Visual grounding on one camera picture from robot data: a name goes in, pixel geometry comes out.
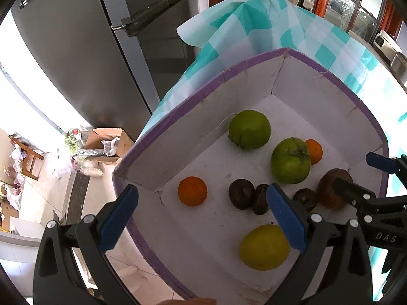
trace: cardboard box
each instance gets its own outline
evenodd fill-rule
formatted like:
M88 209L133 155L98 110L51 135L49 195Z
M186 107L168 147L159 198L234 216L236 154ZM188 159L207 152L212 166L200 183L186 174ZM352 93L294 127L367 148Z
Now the cardboard box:
M10 217L18 218L20 212L14 209L7 200L0 200L4 220L1 221L1 228L10 231Z
M94 128L85 144L85 149L103 149L102 140L113 140L119 137L115 156L88 157L89 161L98 161L107 165L117 165L122 157L129 151L134 142L121 128Z
M272 129L269 141L251 152L228 137L231 119L245 109L265 114ZM159 276L168 277L170 271L165 281L181 294L205 295L219 304L248 305L245 299L263 304L261 290L281 284L298 252L291 250L281 266L261 274L244 265L237 254L239 242L260 224L276 220L272 210L260 217L237 210L227 190L238 178L256 185L275 182L270 155L293 134L317 139L325 155L305 181L280 185L287 194L315 187L326 171L338 167L349 170L355 183L380 197L386 194L386 176L366 164L367 152L379 148L377 153L388 153L383 130L344 83L300 52L282 48L228 67L176 110L131 148L113 183L117 195L128 183L137 185L140 200L128 231ZM177 193L188 176L208 186L205 202L194 209L182 204ZM339 224L356 218L351 205L339 211L319 205L313 212ZM316 286L328 261L329 256L321 260Z

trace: orange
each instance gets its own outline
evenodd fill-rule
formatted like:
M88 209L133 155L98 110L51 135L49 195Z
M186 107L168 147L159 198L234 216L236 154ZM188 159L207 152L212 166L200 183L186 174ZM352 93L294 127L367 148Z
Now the orange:
M178 185L180 201L190 207L201 205L208 194L205 182L197 176L189 176Z
M311 164L316 164L322 159L322 147L318 141L313 139L306 140L305 143L308 147L308 153L311 155Z

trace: stainless steel refrigerator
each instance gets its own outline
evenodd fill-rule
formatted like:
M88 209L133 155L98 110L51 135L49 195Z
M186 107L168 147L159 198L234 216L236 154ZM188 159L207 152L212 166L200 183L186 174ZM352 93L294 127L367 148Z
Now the stainless steel refrigerator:
M27 47L94 127L121 127L135 140L195 59L176 28L197 14L197 0L27 2L12 7Z

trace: brown fruit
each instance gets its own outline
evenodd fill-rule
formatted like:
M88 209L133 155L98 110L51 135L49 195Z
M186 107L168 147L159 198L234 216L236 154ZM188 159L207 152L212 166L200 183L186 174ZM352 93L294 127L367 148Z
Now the brown fruit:
M308 212L317 206L317 195L312 189L300 189L294 195L293 200L299 201Z
M250 207L254 196L254 186L246 179L237 179L229 186L229 198L235 208L246 210Z
M331 210L340 210L345 207L346 202L339 195L335 194L332 189L333 180L336 178L344 179L353 182L348 171L334 168L325 173L317 186L317 199L323 206Z
M270 208L267 205L266 191L269 185L262 183L256 187L252 198L252 210L258 216L265 214Z

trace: blue gripper pad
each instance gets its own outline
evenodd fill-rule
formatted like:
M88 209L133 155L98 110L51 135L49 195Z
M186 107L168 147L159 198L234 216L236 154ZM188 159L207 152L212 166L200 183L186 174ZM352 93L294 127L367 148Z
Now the blue gripper pad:
M369 166L388 174L394 174L398 172L396 162L393 159L375 154L373 152L370 152L366 155L366 163Z
M99 230L99 250L105 253L115 247L127 222L133 215L138 204L138 190L136 186L128 185L115 202L115 209L105 219Z
M281 194L274 184L268 186L266 199L270 210L277 219L291 247L303 253L307 248L304 226L283 196L286 195L284 193Z

